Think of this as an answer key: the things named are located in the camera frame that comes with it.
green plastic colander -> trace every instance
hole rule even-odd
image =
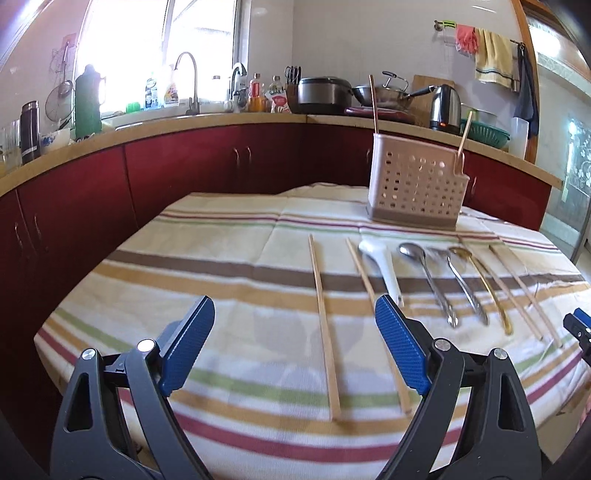
[[[461,134],[463,135],[466,129],[467,120],[462,120]],[[490,125],[483,124],[480,122],[472,122],[470,131],[468,132],[468,138],[476,142],[484,143],[495,148],[503,148],[507,145],[507,142],[511,136],[497,127],[491,127]]]

wooden cutting board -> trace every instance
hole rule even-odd
[[[429,85],[441,85],[447,83],[448,85],[455,87],[456,83],[453,80],[447,80],[437,77],[427,77],[425,75],[415,75],[413,78],[413,92],[420,90],[421,88],[428,87]],[[425,128],[429,128],[429,120],[431,118],[431,103],[433,101],[433,95],[423,95],[422,97],[416,97],[413,100],[413,104],[409,109],[409,112],[417,118],[417,125]]]

scissors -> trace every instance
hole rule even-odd
[[[301,80],[301,67],[286,67],[285,78],[288,85],[297,85]]]

tablecloth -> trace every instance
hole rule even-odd
[[[384,241],[405,299],[405,314],[431,335],[459,349],[510,355],[537,425],[552,416],[589,379],[577,341],[561,326],[565,314],[591,312],[591,287],[542,234],[478,212],[460,215],[457,232],[371,222],[366,189],[314,186],[279,196],[191,194],[167,208],[98,265],[61,303],[35,337],[48,369],[64,388],[87,346],[103,355],[156,338],[181,319],[196,297],[210,296],[213,330],[185,386],[170,401],[180,425],[214,476],[227,479],[373,479],[393,454],[409,420],[375,325],[372,306],[345,238]],[[512,288],[546,332],[536,340],[501,294],[515,332],[507,337],[492,299],[469,267],[463,275],[490,315],[474,315],[451,271],[432,258],[439,286],[459,314],[451,329],[423,272],[397,255],[401,242],[425,248],[457,245],[457,233]],[[314,235],[335,345],[343,418],[329,421],[319,314],[308,237]],[[514,279],[488,250],[504,242],[564,339],[556,348]],[[364,259],[378,293],[377,266]],[[413,392],[416,408],[420,398]],[[469,392],[457,402],[436,466],[449,461]],[[131,397],[123,392],[134,439]]]

towel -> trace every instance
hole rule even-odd
[[[483,28],[476,29],[476,80],[513,86],[513,49],[511,40]]]
[[[458,51],[475,54],[478,51],[476,29],[467,25],[456,25],[456,48]]]
[[[521,79],[521,90],[513,116],[527,120],[530,123],[528,138],[536,137],[540,132],[540,109],[535,97],[534,69],[531,65],[530,55],[523,43],[519,44],[517,48],[517,65]]]

